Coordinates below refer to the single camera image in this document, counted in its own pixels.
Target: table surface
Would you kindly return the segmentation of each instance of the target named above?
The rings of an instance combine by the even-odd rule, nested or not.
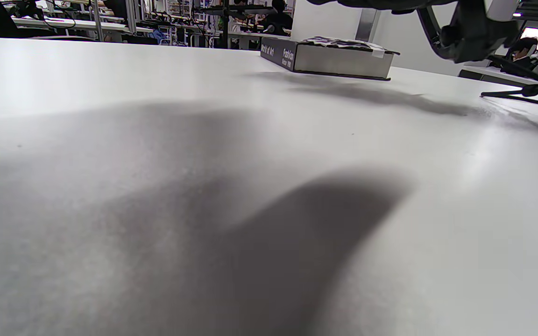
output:
[[[505,72],[501,72],[501,70],[499,70],[498,68],[493,68],[492,66],[487,66],[487,67],[485,67],[485,66],[463,66],[462,69],[467,70],[467,71],[476,72],[477,74],[483,74],[483,75],[487,75],[487,76],[502,78],[502,79],[506,79],[506,80],[509,80],[509,81],[515,81],[517,83],[522,83],[522,84],[538,84],[538,82],[536,80],[534,80],[534,79],[519,77],[519,76],[515,76],[515,75],[511,75],[511,74],[506,74]]]
[[[0,336],[538,334],[538,106],[390,76],[0,39]]]
[[[28,19],[25,17],[12,17],[13,21],[18,26],[25,26],[25,27],[49,27],[47,26],[47,23],[54,28],[76,28],[76,29],[87,29],[87,30],[94,30],[96,29],[96,23],[94,21],[84,21],[84,20],[76,20],[73,21],[71,19],[58,19],[58,18],[49,18],[47,19],[47,23],[40,20],[34,20],[34,19]],[[103,30],[116,30],[116,31],[122,31],[127,32],[128,27],[126,25],[123,25],[121,23],[113,23],[113,22],[102,22],[101,26],[103,27]],[[153,30],[151,28],[143,28],[143,27],[137,27],[137,32],[143,32],[143,33],[150,33]]]

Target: desk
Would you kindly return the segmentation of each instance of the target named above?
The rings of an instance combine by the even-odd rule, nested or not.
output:
[[[18,18],[13,17],[12,18],[17,26],[23,26],[23,27],[39,27],[39,28],[49,28],[47,24],[44,21],[34,20],[34,19],[26,19],[26,18]],[[77,30],[96,30],[96,24],[94,21],[83,21],[83,20],[76,20],[76,23],[74,25],[74,21],[71,19],[47,19],[47,23],[49,25],[53,26],[54,28],[72,28]],[[103,27],[103,30],[111,30],[116,32],[128,32],[128,28],[126,25],[122,25],[121,23],[111,23],[111,22],[102,22],[101,26]],[[143,33],[151,33],[153,30],[150,28],[141,28],[138,27],[136,29],[137,32],[143,32]]]
[[[491,66],[482,67],[482,66],[463,66],[462,71],[468,71],[472,74],[477,74],[476,76],[470,74],[459,74],[460,77],[478,79],[481,81],[487,81],[491,83],[513,85],[522,87],[529,84],[538,84],[537,81],[530,78],[519,77],[515,75],[506,74],[501,72],[498,68],[493,68]]]
[[[538,334],[538,106],[390,76],[0,39],[0,335]]]
[[[264,37],[278,38],[280,40],[290,40],[290,36],[280,36],[272,34],[261,34],[261,33],[247,33],[247,32],[229,32],[228,36],[230,38],[237,38],[240,40],[240,49],[248,50],[248,41],[262,41]]]

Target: white table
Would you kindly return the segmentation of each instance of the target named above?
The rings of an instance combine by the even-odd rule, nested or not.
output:
[[[76,20],[75,22],[71,19],[47,19],[47,23],[40,20],[28,19],[28,18],[19,18],[13,17],[13,21],[17,26],[23,27],[38,27],[38,28],[49,28],[47,23],[54,28],[73,28],[73,29],[83,29],[83,30],[96,30],[96,23],[94,21],[84,21]],[[115,32],[128,32],[128,27],[121,23],[112,23],[112,22],[102,22],[101,26],[103,30],[110,30]],[[137,32],[151,33],[153,30],[151,28],[142,28],[137,27]]]
[[[390,76],[0,39],[0,335],[537,335],[538,106]]]
[[[529,84],[538,84],[537,81],[530,78],[525,77],[519,77],[515,75],[506,74],[505,72],[501,72],[498,68],[493,68],[491,66],[483,67],[483,66],[463,66],[462,70],[474,72],[477,74],[484,75],[485,77],[493,77],[493,78],[499,78],[503,81],[513,82],[516,83],[516,86],[522,86],[522,85],[529,85]]]

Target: black mount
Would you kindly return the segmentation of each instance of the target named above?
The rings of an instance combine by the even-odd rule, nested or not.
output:
[[[417,12],[433,51],[455,63],[484,60],[502,44],[509,47],[518,34],[516,22],[489,19],[482,0],[458,0],[450,25],[442,28],[431,6]]]
[[[442,28],[439,27],[431,6],[419,8],[417,12],[431,48],[439,57],[454,60],[455,63],[488,59],[538,81],[538,74],[531,70],[493,56],[502,44],[510,47],[519,30],[514,21],[489,19],[484,1],[458,0],[450,25]],[[538,104],[538,100],[527,98],[536,95],[538,84],[526,85],[521,90],[481,93],[481,97],[507,98]]]
[[[538,81],[538,74],[535,74],[531,70],[518,66],[506,59],[497,56],[489,56],[488,60],[491,60],[493,63],[503,66],[504,68],[510,68],[516,73],[522,74],[525,77],[529,77]],[[534,97],[538,95],[538,84],[531,84],[524,86],[521,90],[514,91],[496,91],[496,92],[482,92],[481,97],[496,97],[496,98],[506,98],[513,100],[521,100],[523,102],[529,102],[533,104],[538,104],[538,100],[534,100],[527,97]]]

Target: metal pole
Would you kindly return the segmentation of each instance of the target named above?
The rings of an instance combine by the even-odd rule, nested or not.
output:
[[[126,0],[126,11],[128,12],[128,30],[130,33],[136,34],[136,7],[134,6],[135,1],[138,0]]]
[[[99,14],[99,2],[92,0],[92,15],[94,16],[94,24],[97,27],[97,40],[103,42],[103,27],[101,27],[101,16]]]

